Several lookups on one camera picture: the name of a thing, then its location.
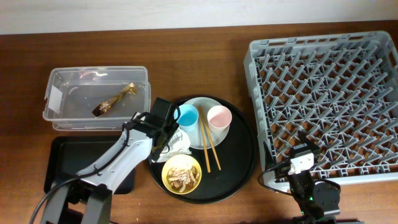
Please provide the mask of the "yellow bowl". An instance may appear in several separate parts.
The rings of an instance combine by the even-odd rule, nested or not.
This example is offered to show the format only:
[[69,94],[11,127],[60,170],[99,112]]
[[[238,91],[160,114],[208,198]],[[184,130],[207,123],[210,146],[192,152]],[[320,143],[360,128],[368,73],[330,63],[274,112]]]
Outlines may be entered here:
[[[196,169],[201,173],[201,176],[200,176],[199,181],[196,184],[196,186],[194,186],[194,188],[192,188],[191,190],[186,191],[184,193],[178,193],[167,182],[167,173],[171,167],[186,167],[186,166],[195,166]],[[165,187],[168,191],[172,192],[173,194],[177,194],[177,195],[185,195],[185,194],[189,194],[190,192],[193,192],[199,186],[199,184],[201,182],[201,177],[202,177],[202,171],[201,171],[201,167],[200,167],[199,163],[197,162],[196,159],[194,159],[192,156],[189,156],[189,155],[181,154],[181,155],[173,156],[164,164],[164,166],[162,168],[163,184],[165,185]]]

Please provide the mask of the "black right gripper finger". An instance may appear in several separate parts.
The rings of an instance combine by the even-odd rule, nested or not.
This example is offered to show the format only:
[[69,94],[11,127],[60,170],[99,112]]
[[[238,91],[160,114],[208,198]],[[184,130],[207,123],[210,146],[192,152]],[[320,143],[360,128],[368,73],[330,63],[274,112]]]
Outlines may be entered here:
[[270,149],[268,148],[268,145],[265,141],[263,142],[263,145],[264,145],[264,160],[265,160],[264,168],[265,168],[265,170],[267,170],[274,165],[274,160],[272,157],[272,153],[271,153]]
[[309,150],[311,150],[312,152],[319,151],[319,147],[313,141],[309,140],[309,138],[306,136],[306,134],[303,131],[299,131],[298,136],[299,136],[300,142],[302,144],[306,144],[306,147]]

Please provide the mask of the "pink cup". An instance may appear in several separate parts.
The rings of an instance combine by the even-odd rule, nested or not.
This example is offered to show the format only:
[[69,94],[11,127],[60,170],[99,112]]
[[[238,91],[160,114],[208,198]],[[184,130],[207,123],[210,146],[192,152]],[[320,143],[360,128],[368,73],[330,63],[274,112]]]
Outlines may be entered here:
[[208,125],[214,133],[220,133],[229,127],[232,121],[232,113],[222,105],[213,106],[207,112]]

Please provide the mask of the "grey round plate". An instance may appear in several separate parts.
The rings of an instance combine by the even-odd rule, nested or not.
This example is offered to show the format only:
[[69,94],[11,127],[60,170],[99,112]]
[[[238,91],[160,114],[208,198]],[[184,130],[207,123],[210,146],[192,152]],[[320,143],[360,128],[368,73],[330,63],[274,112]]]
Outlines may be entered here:
[[[207,112],[209,111],[210,108],[212,108],[213,106],[217,106],[217,105],[221,105],[221,103],[217,100],[211,99],[209,97],[196,97],[196,98],[192,98],[188,101],[186,101],[185,103],[182,103],[180,105],[193,105],[196,109],[198,109],[198,106],[201,106],[205,115],[205,119],[207,120]],[[217,146],[219,145],[227,136],[228,131],[229,131],[229,127],[226,128],[224,131],[220,132],[220,133],[214,133],[213,131],[210,130],[211,133],[211,137],[213,139],[214,145]],[[190,139],[190,147],[194,148],[194,149],[201,149],[203,150],[203,141],[201,138],[201,130],[199,127],[199,120],[198,120],[198,125],[197,128],[194,129],[192,132],[187,133],[188,137]],[[211,144],[210,144],[210,139],[208,137],[208,134],[206,132],[206,128],[205,128],[205,137],[206,137],[206,146],[207,149],[211,148]]]

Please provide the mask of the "wooden chopstick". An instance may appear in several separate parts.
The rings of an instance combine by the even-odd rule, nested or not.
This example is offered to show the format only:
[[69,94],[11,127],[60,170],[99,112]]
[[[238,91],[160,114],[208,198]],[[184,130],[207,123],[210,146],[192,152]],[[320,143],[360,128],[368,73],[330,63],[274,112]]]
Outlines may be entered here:
[[207,151],[207,146],[206,146],[205,122],[204,122],[204,118],[203,118],[202,108],[200,106],[198,106],[198,114],[199,114],[199,120],[200,120],[200,130],[201,130],[201,138],[203,141],[203,150],[204,150],[204,154],[205,154],[206,168],[207,168],[207,172],[210,173],[211,167],[210,167],[208,151]]
[[205,126],[205,128],[206,128],[206,132],[207,132],[208,137],[209,137],[209,139],[210,139],[210,144],[211,144],[211,148],[212,148],[212,150],[213,150],[213,154],[214,154],[216,163],[217,163],[217,165],[218,165],[219,170],[221,170],[221,166],[220,166],[220,162],[219,162],[219,159],[218,159],[218,155],[217,155],[217,152],[216,152],[216,149],[215,149],[215,145],[214,145],[213,139],[212,139],[212,137],[211,137],[210,128],[209,128],[208,122],[207,122],[206,119],[205,119],[205,115],[204,115],[204,112],[203,112],[203,109],[202,109],[201,106],[199,106],[199,112],[201,113],[201,117],[202,117],[202,120],[203,120],[203,124],[204,124],[204,126]]

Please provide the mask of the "gold candy wrapper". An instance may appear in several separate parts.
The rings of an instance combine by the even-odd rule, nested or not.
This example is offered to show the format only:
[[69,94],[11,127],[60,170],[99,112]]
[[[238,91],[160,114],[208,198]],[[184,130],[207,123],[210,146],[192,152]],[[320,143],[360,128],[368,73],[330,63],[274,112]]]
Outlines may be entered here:
[[126,85],[117,95],[113,96],[111,99],[100,103],[91,113],[95,117],[99,117],[105,114],[109,109],[111,109],[115,104],[122,100],[126,94],[136,95],[137,87],[135,84],[130,83]]

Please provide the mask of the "food scraps and rice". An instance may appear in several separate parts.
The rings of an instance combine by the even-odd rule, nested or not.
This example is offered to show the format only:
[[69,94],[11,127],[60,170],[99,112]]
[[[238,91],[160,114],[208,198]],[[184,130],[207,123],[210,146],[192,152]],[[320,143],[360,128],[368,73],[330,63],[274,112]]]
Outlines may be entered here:
[[184,193],[196,186],[201,173],[195,166],[171,167],[167,173],[167,182],[178,193]]

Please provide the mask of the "light blue cup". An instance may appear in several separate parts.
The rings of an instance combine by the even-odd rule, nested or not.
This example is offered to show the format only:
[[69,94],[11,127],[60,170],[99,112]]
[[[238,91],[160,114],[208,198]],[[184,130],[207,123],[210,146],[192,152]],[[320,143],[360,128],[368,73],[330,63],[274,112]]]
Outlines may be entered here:
[[193,105],[180,105],[174,111],[174,119],[180,126],[180,129],[186,133],[192,132],[198,125],[198,110]]

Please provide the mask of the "white paper napkin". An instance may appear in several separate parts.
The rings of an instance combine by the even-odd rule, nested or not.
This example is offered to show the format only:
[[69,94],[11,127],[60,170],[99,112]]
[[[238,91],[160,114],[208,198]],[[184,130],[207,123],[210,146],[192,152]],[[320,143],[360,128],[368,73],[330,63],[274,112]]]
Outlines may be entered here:
[[188,134],[178,128],[174,135],[171,137],[167,146],[164,147],[163,151],[160,153],[157,163],[167,162],[171,157],[179,154],[192,154],[190,148],[190,139]]

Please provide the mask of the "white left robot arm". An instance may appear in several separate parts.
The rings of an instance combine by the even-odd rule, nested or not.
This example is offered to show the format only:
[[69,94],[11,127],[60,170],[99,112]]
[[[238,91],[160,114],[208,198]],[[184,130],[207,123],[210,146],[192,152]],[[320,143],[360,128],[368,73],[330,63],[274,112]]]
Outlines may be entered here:
[[39,202],[42,223],[109,223],[112,196],[142,161],[157,161],[178,129],[177,105],[157,98],[150,112],[135,113],[122,125],[121,137],[94,163],[53,186]]

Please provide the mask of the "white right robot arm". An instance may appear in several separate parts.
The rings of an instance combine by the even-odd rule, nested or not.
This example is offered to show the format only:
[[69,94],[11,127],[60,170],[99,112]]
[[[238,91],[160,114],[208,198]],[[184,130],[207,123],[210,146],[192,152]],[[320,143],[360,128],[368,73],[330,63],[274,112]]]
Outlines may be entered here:
[[[317,163],[320,147],[309,140],[303,131],[299,131],[298,136],[300,144],[292,148],[290,157],[266,168],[259,174],[258,183],[268,190],[294,198],[302,214],[299,217],[293,217],[293,223],[359,223],[359,220],[336,219],[336,216],[340,214],[341,186],[328,179],[313,179],[311,170]],[[274,172],[276,178],[287,178],[290,192],[283,192],[263,184],[261,179],[268,172]]]

